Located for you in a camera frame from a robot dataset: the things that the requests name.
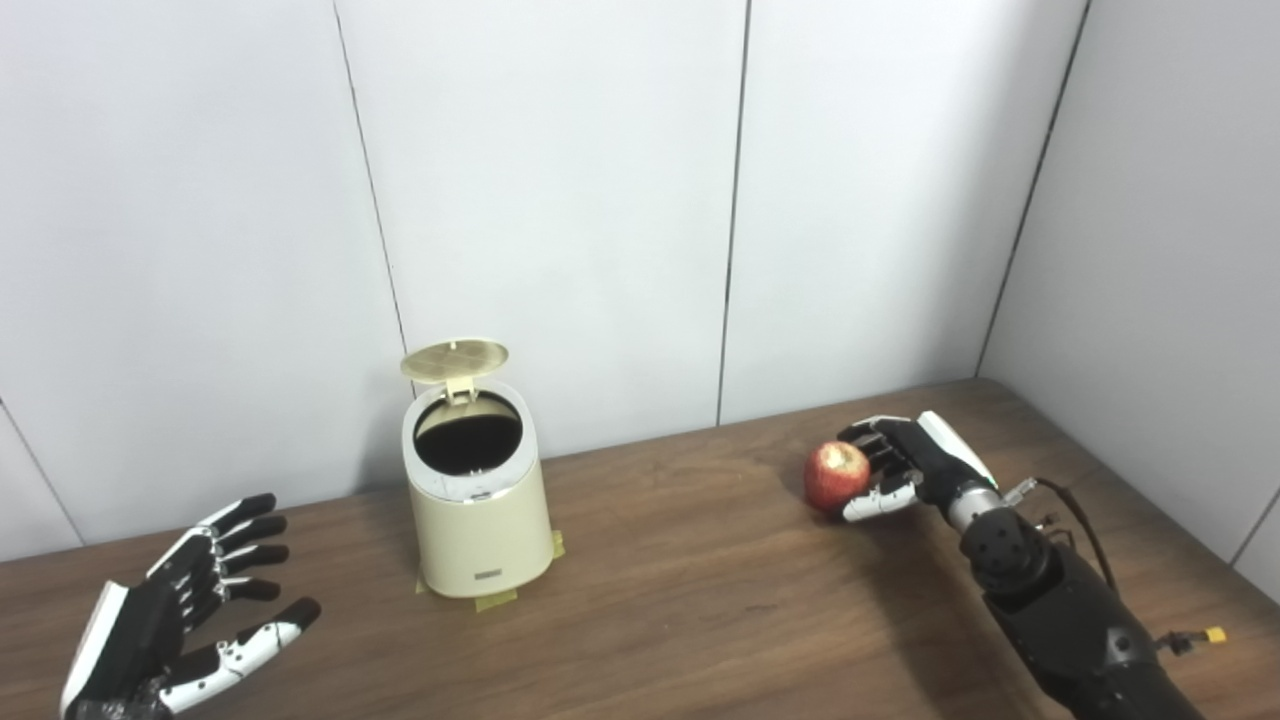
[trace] robotic finger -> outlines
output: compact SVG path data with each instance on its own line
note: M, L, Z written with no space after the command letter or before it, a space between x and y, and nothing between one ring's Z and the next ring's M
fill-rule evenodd
M298 639L316 618L320 603L303 597L271 620L246 628L233 641L207 644L169 666L159 701L172 714L182 712L239 683Z

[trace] robotic hand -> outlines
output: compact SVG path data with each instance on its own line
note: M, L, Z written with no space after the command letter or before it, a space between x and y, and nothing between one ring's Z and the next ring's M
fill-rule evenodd
M937 505L931 496L942 475L996 479L960 434L937 413L928 410L914 423L908 418L876 415L854 423L836 439L856 446L872 464L874 484L845 506L854 523L910 507L919 501Z
M1051 542L1014 505L1036 484L1052 488L1096 537L1070 491L1030 478L1001 495L986 465L934 413L919 420L878 415L838 439L861 448L878 484L846 506L849 521L915 502L937 507L960 533L987 610L1039 688L1079 720L1203 720L1169 679L1153 641L1115 591L1075 550ZM1206 639L1215 641L1215 630Z
M182 653L183 637L223 603L275 600L280 587L233 577L284 562L284 546L253 541L284 532L274 495L233 502L188 529L133 587L108 580L63 688L63 720L168 720L234 685L280 652L316 618L305 597L227 642Z

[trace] wire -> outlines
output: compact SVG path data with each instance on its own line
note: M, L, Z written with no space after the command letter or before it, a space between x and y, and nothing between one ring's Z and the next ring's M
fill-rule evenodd
M1102 569L1102 577L1106 578L1107 587L1119 596L1120 588L1116 587L1116 577L1111 574L1111 564L1107 562L1107 553L1102 551L1102 543L1098 542L1098 536L1093 532L1093 525L1089 524L1089 516L1084 512L1084 507L1076 502L1070 489L1044 478L1036 478L1036 482L1053 491L1053 495L1062 501L1062 505L1071 511L1071 515L1075 515L1075 520L1080 523L1080 528L1084 529L1084 534L1089 538L1089 544L1093 546L1093 555L1098 559L1098 568Z

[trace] table surface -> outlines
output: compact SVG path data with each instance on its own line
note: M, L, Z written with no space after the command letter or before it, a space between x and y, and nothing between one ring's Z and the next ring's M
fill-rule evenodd
M259 573L284 584L282 600L227 606L188 647L303 594L324 615L184 717L1068 717L996 629L936 511L831 525L800 502L801 464L819 442L867 415L928 409L1006 486L1037 474L1073 487L1153 633L1228 629L1228 644L1165 660L1206 716L1280 717L1276 605L987 380L548 460L567 555L520 600L480 614L415 594L406 491L288 510L293 556ZM1055 505L1038 491L1024 510ZM0 565L6 717L55 714L102 580L132 582L174 537ZM1082 555L1092 560L1087 543Z

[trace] apple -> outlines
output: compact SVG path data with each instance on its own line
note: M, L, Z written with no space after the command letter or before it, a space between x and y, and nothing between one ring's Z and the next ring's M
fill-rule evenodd
M804 465L805 502L823 512L840 512L850 500L867 492L870 482L872 464L847 442L818 446Z

